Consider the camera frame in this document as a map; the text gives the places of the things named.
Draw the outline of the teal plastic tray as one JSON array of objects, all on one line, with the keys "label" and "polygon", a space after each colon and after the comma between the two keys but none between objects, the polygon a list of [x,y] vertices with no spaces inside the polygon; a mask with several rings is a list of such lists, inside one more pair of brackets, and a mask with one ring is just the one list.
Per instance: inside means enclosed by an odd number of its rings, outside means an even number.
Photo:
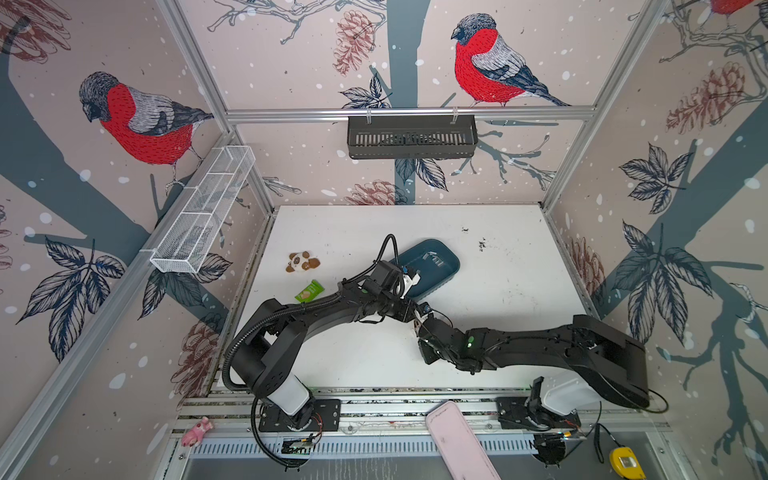
[{"label": "teal plastic tray", "polygon": [[[431,261],[423,260],[426,252],[436,252],[444,265],[437,268]],[[405,271],[418,271],[420,281],[413,286],[406,298],[420,302],[431,293],[449,282],[460,270],[458,256],[442,241],[426,239],[399,254],[401,268]]]}]

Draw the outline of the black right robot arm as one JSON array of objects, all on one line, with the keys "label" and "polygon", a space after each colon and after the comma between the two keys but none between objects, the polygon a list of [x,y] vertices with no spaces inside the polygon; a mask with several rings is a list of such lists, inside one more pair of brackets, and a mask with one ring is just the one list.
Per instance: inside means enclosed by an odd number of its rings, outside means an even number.
[{"label": "black right robot arm", "polygon": [[462,331],[433,312],[414,320],[426,364],[438,360],[476,374],[517,366],[574,372],[597,396],[618,406],[663,414],[669,402],[648,387],[645,346],[588,315],[555,328],[507,332],[489,328]]}]

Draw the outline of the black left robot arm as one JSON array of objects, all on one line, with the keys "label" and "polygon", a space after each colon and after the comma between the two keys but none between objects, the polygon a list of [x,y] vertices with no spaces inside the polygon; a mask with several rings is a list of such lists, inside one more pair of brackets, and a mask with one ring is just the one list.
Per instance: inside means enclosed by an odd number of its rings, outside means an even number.
[{"label": "black left robot arm", "polygon": [[334,294],[287,305],[269,299],[226,347],[221,379],[228,390],[253,395],[250,426],[256,444],[284,470],[299,470],[306,462],[280,457],[267,447],[257,429],[257,408],[269,402],[301,427],[317,420],[314,397],[292,373],[303,344],[337,326],[371,324],[374,315],[381,321],[414,320],[418,307],[406,297],[405,279],[396,237],[388,234],[371,266],[342,279]]}]

